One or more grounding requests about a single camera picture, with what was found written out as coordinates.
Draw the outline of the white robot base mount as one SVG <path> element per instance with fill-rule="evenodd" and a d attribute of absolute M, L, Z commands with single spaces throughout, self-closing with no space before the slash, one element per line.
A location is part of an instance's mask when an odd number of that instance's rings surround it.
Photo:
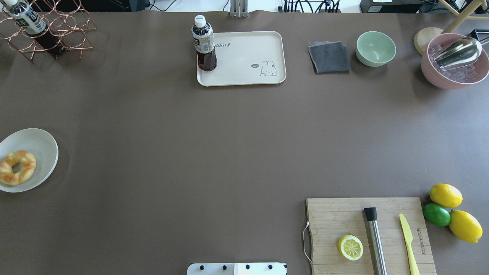
<path fill-rule="evenodd" d="M 237 263 L 193 263 L 187 275 L 287 275 L 286 263 L 281 262 L 237 262 Z"/>

